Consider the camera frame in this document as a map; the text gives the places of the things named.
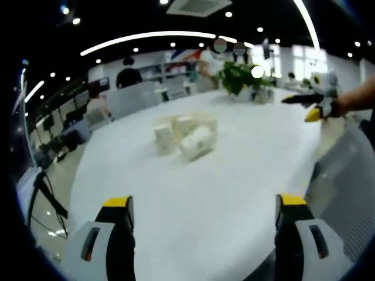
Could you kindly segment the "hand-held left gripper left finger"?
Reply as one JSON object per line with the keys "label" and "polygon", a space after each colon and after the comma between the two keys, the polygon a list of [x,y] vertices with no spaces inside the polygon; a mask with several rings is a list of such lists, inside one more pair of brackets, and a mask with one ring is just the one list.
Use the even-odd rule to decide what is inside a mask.
{"label": "hand-held left gripper left finger", "polygon": [[67,280],[135,280],[134,254],[133,197],[114,197],[71,237],[60,266]]}

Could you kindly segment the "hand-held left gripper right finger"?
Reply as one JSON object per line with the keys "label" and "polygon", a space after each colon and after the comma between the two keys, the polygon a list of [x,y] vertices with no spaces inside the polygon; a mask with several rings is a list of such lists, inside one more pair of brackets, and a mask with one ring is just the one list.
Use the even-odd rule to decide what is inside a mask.
{"label": "hand-held left gripper right finger", "polygon": [[343,239],[306,201],[276,195],[275,280],[340,280],[352,267]]}

